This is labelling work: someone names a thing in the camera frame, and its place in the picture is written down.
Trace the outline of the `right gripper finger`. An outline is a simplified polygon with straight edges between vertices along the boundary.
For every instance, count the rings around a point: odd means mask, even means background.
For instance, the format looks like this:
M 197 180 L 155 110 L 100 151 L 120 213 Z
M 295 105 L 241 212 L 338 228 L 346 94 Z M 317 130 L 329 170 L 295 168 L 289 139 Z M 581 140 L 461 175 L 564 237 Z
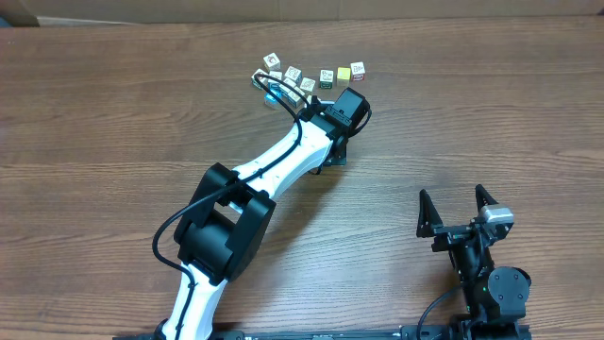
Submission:
M 479 212 L 485 206 L 497 204 L 497 201 L 488 193 L 482 184 L 478 184 L 475 187 L 475 197 L 477 202 L 477 210 Z
M 444 226 L 428 192 L 422 189 L 419 192 L 419 215 L 416 236 L 428 238 L 436 235 L 436 230 Z

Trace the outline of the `blue-sided block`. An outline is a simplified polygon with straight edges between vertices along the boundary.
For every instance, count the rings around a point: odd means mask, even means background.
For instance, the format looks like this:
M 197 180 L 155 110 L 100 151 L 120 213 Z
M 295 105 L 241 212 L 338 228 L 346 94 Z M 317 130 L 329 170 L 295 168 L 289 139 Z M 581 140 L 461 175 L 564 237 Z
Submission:
M 267 107 L 272 108 L 273 110 L 278 110 L 281 107 L 280 100 L 282 99 L 282 94 L 280 90 L 270 89 L 264 95 L 264 104 Z

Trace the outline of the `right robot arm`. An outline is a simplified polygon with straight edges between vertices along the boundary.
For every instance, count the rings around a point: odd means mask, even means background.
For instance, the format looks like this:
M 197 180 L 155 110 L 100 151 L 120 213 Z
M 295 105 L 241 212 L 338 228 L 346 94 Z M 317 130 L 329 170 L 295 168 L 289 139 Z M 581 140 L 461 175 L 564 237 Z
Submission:
M 446 226 L 428 192 L 419 192 L 416 236 L 431 238 L 434 252 L 446 252 L 459 285 L 431 302 L 420 316 L 415 337 L 426 337 L 428 314 L 442 301 L 461 291 L 466 313 L 450 317 L 437 339 L 530 339 L 526 303 L 532 284 L 530 275 L 512 266 L 497 267 L 489 247 L 507 237 L 514 224 L 512 210 L 498 203 L 482 186 L 475 188 L 478 215 L 466 225 Z

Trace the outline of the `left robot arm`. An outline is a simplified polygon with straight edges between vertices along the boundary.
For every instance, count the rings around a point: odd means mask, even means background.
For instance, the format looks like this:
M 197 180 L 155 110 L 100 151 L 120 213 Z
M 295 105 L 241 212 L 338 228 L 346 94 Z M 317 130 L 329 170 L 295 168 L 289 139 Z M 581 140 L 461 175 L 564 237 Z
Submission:
M 154 338 L 210 338 L 221 295 L 256 255 L 277 198 L 310 170 L 343 164 L 349 139 L 370 116 L 368 101 L 351 88 L 334 101 L 313 98 L 290 131 L 256 159 L 207 170 L 190 203 L 162 224 L 176 225 L 178 260 L 165 264 L 180 272 L 181 281 L 173 311 Z

